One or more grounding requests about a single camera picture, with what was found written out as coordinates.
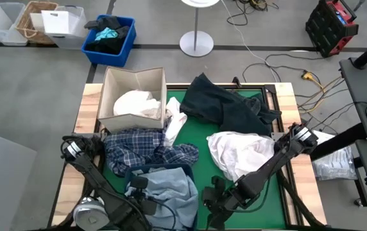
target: blue checkered shirt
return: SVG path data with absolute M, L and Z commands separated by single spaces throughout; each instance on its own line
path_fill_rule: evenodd
M 104 140 L 108 167 L 119 176 L 128 168 L 146 164 L 194 164 L 199 157 L 193 144 L 165 147 L 165 130 L 131 128 Z

